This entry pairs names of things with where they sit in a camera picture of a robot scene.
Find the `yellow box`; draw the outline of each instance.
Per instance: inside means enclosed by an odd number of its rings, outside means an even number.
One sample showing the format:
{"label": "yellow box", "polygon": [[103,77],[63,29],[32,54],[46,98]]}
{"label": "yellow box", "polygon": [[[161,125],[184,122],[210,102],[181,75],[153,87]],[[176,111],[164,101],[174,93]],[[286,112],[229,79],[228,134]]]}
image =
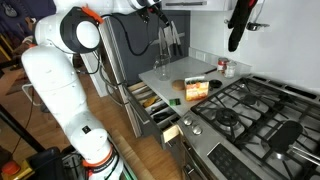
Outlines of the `yellow box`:
{"label": "yellow box", "polygon": [[187,101],[200,100],[208,96],[209,82],[204,76],[186,78],[184,82]]}

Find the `kitchen counter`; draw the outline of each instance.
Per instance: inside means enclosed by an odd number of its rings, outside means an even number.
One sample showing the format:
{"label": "kitchen counter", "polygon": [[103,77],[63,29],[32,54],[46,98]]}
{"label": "kitchen counter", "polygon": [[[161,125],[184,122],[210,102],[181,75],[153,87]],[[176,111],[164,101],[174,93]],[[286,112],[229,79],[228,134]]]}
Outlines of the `kitchen counter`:
{"label": "kitchen counter", "polygon": [[[163,99],[167,104],[169,104],[170,99],[179,98],[181,105],[172,106],[171,108],[183,116],[192,106],[199,103],[198,101],[186,101],[185,100],[185,91],[177,91],[172,88],[172,82],[178,79],[184,80],[187,77],[199,76],[204,72],[212,70],[215,66],[208,64],[206,62],[194,59],[192,57],[186,57],[170,63],[171,68],[171,77],[167,81],[160,81],[153,70],[139,74],[140,79],[149,86],[161,99]],[[209,95],[214,93],[232,82],[238,80],[240,76],[235,76],[232,79],[225,78],[222,74],[217,71],[211,72],[205,75],[206,80],[217,79],[222,82],[220,88],[214,89],[212,92],[209,91]]]}

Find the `white cabinet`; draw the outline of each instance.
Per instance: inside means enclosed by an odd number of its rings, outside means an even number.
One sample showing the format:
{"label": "white cabinet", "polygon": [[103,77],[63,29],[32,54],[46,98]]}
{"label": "white cabinet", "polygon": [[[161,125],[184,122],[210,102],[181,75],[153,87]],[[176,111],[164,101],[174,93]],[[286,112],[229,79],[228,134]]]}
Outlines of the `white cabinet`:
{"label": "white cabinet", "polygon": [[163,10],[228,11],[232,0],[162,0]]}

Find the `spice jar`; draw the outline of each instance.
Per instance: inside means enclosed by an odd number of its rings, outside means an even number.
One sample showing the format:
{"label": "spice jar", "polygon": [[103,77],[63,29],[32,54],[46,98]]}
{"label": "spice jar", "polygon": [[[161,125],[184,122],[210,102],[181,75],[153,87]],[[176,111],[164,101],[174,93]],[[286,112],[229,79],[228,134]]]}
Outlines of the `spice jar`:
{"label": "spice jar", "polygon": [[224,77],[233,78],[236,72],[237,63],[230,61],[227,63],[227,69],[225,70]]}
{"label": "spice jar", "polygon": [[217,71],[220,73],[224,73],[224,71],[227,68],[227,63],[229,62],[229,60],[227,58],[219,58],[218,60],[218,66],[217,66]]}

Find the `wooden floor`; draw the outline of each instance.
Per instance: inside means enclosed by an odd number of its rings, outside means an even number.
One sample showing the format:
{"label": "wooden floor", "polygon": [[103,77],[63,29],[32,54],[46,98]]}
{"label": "wooden floor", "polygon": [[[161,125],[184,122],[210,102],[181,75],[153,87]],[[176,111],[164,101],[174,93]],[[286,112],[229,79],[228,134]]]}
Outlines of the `wooden floor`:
{"label": "wooden floor", "polygon": [[[21,72],[21,70],[9,71],[5,69],[6,74],[0,79],[0,103],[22,126],[25,126],[29,117],[31,102],[22,91],[8,96],[5,95]],[[111,134],[113,131],[117,131],[124,137],[140,158],[144,167],[155,179],[181,179],[179,167],[168,151],[162,150],[153,137],[135,138],[125,109],[113,103],[108,97],[100,98],[88,75],[80,75],[80,80],[87,94],[87,102],[92,113],[103,122],[105,128]],[[0,145],[12,151],[19,136],[2,121],[0,121],[0,129]],[[63,149],[70,145],[53,116],[42,113],[39,107],[33,107],[27,130],[45,148],[57,146]],[[14,153],[14,159],[21,162],[35,153],[27,143],[21,140]]]}

